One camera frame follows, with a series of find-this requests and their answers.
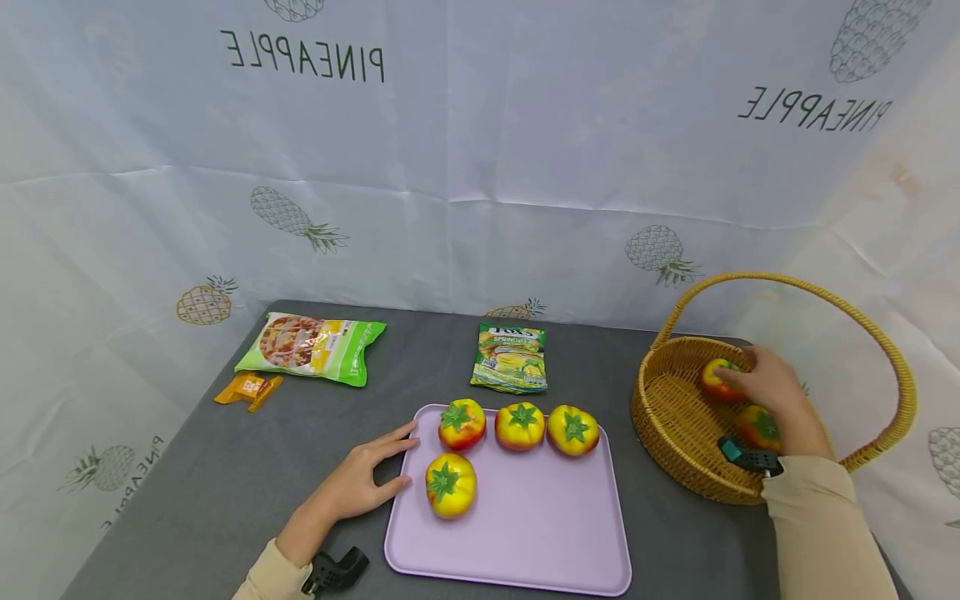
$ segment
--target pineapple print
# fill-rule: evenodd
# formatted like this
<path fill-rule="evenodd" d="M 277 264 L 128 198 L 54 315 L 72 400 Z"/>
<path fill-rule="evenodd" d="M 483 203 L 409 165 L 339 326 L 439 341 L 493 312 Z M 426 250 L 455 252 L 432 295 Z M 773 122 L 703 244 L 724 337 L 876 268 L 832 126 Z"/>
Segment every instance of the pineapple print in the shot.
<path fill-rule="evenodd" d="M 830 51 L 830 71 L 841 84 L 867 79 L 917 29 L 932 0 L 853 0 Z"/>
<path fill-rule="evenodd" d="M 290 23 L 300 23 L 324 9 L 324 0 L 263 0 L 276 16 Z"/>
<path fill-rule="evenodd" d="M 960 498 L 960 427 L 941 427 L 930 432 L 930 458 L 950 493 Z M 960 520 L 947 523 L 960 529 Z"/>
<path fill-rule="evenodd" d="M 60 489 L 68 492 L 83 490 L 91 483 L 101 492 L 113 492 L 127 481 L 133 466 L 133 448 L 114 445 L 101 454 L 91 446 L 90 451 L 77 457 L 77 465 L 66 474 L 67 482 Z"/>
<path fill-rule="evenodd" d="M 250 206 L 256 216 L 275 228 L 300 235 L 310 240 L 314 252 L 319 250 L 337 253 L 337 248 L 345 248 L 344 240 L 349 237 L 337 233 L 340 228 L 331 228 L 327 223 L 314 225 L 303 209 L 272 187 L 260 186 L 250 196 Z"/>
<path fill-rule="evenodd" d="M 533 317 L 537 315 L 542 315 L 543 311 L 546 310 L 546 306 L 540 304 L 540 301 L 536 298 L 530 298 L 525 304 L 514 304 L 513 306 L 501 306 L 500 308 L 494 308 L 484 317 L 490 317 L 491 319 L 522 319 L 523 321 L 530 321 Z"/>
<path fill-rule="evenodd" d="M 230 316 L 229 295 L 236 291 L 233 279 L 207 277 L 207 285 L 198 285 L 180 296 L 177 316 L 192 325 L 214 325 Z"/>
<path fill-rule="evenodd" d="M 690 283 L 694 277 L 702 277 L 699 265 L 683 260 L 684 245 L 673 229 L 663 225 L 652 225 L 642 229 L 627 242 L 627 257 L 630 262 L 644 271 L 658 271 L 657 284 Z"/>

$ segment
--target wicker basket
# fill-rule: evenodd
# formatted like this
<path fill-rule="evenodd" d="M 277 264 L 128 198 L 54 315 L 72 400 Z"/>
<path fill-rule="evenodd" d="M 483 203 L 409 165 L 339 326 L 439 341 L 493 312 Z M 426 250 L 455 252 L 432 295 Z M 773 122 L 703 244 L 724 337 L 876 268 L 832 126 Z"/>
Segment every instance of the wicker basket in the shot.
<path fill-rule="evenodd" d="M 634 389 L 634 428 L 663 470 L 690 490 L 717 502 L 763 502 L 762 476 L 728 463 L 717 448 L 721 436 L 734 433 L 733 417 L 742 407 L 709 402 L 697 385 L 703 366 L 712 358 L 726 358 L 743 369 L 753 365 L 747 364 L 739 348 L 723 342 L 690 336 L 670 339 L 681 313 L 697 294 L 733 279 L 766 279 L 819 296 L 866 329 L 890 359 L 900 387 L 897 413 L 875 440 L 840 461 L 841 465 L 848 471 L 863 467 L 906 435 L 917 412 L 913 376 L 897 348 L 863 313 L 827 290 L 793 277 L 727 273 L 704 279 L 683 294 L 640 363 Z"/>

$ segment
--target red and yellow tomato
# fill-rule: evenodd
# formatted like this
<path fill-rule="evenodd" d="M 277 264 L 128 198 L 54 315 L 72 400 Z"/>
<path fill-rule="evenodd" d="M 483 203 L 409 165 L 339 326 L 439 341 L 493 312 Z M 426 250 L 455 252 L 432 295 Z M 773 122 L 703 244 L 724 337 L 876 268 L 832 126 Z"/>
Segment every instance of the red and yellow tomato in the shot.
<path fill-rule="evenodd" d="M 540 445 L 545 427 L 543 412 L 530 402 L 505 406 L 493 420 L 496 440 L 503 447 L 518 452 Z"/>
<path fill-rule="evenodd" d="M 487 433 L 487 415 L 471 398 L 450 402 L 440 415 L 440 441 L 454 452 L 471 449 Z"/>
<path fill-rule="evenodd" d="M 600 426 L 590 413 L 561 404 L 546 420 L 550 443 L 569 456 L 583 456 L 600 442 Z"/>
<path fill-rule="evenodd" d="M 747 394 L 743 388 L 724 381 L 720 375 L 713 372 L 717 367 L 730 369 L 731 371 L 741 371 L 734 363 L 725 358 L 714 358 L 704 367 L 700 373 L 700 388 L 711 400 L 721 404 L 735 404 L 747 400 Z"/>
<path fill-rule="evenodd" d="M 438 517 L 453 520 L 465 515 L 476 494 L 476 471 L 465 457 L 447 452 L 426 468 L 426 498 Z"/>
<path fill-rule="evenodd" d="M 756 404 L 751 404 L 740 411 L 734 420 L 736 431 L 747 444 L 764 450 L 782 452 L 780 446 L 780 430 L 773 415 Z"/>

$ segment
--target basket handle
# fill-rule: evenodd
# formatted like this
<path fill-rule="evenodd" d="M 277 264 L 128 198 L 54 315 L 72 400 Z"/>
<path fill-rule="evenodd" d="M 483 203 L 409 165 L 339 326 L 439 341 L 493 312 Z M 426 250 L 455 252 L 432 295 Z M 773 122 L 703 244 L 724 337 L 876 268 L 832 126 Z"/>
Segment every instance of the basket handle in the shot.
<path fill-rule="evenodd" d="M 686 292 L 680 296 L 680 299 L 677 300 L 677 305 L 673 308 L 673 312 L 670 313 L 670 317 L 663 325 L 663 329 L 660 330 L 660 333 L 657 335 L 657 339 L 655 339 L 653 345 L 650 346 L 650 351 L 656 350 L 670 339 L 671 334 L 673 334 L 674 325 L 677 324 L 677 320 L 680 318 L 680 315 L 684 312 L 686 306 L 697 294 L 700 294 L 710 286 L 716 285 L 717 283 L 732 281 L 734 279 L 765 279 L 767 281 L 775 281 L 785 285 L 792 285 L 795 288 L 799 288 L 805 292 L 809 292 L 814 296 L 818 296 L 823 300 L 826 300 L 827 302 L 847 313 L 861 327 L 866 329 L 867 333 L 869 333 L 876 340 L 880 346 L 880 349 L 883 350 L 883 353 L 886 354 L 887 358 L 890 360 L 890 364 L 894 368 L 894 374 L 897 376 L 897 386 L 899 390 L 897 413 L 894 415 L 893 420 L 890 421 L 890 424 L 880 432 L 880 435 L 877 436 L 875 440 L 863 445 L 855 450 L 850 456 L 840 461 L 840 464 L 843 465 L 847 471 L 853 472 L 858 468 L 863 467 L 903 439 L 907 431 L 910 430 L 910 425 L 913 424 L 914 417 L 917 415 L 917 388 L 914 385 L 913 375 L 910 373 L 910 368 L 907 366 L 906 361 L 903 360 L 903 356 L 900 354 L 900 351 L 896 346 L 894 346 L 893 342 L 890 341 L 886 334 L 874 324 L 874 322 L 868 319 L 866 315 L 857 310 L 852 304 L 846 300 L 843 300 L 839 296 L 828 292 L 824 288 L 807 281 L 803 281 L 802 279 L 796 279 L 791 276 L 776 275 L 773 273 L 761 273 L 753 271 L 724 273 L 722 275 L 707 277 L 706 279 L 691 285 L 689 289 L 687 289 Z"/>

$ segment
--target purple tray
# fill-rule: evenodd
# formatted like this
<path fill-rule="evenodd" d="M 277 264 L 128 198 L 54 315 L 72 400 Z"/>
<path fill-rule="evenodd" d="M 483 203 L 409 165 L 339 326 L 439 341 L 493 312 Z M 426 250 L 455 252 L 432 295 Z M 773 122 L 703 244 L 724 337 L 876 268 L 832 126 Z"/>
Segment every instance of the purple tray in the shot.
<path fill-rule="evenodd" d="M 619 596 L 633 571 L 613 477 L 607 432 L 585 457 L 567 458 L 549 442 L 524 453 L 487 435 L 467 451 L 477 497 L 456 521 L 433 514 L 426 499 L 427 465 L 445 452 L 437 437 L 442 404 L 417 411 L 420 446 L 403 458 L 413 484 L 395 501 L 383 552 L 400 573 L 483 584 Z"/>

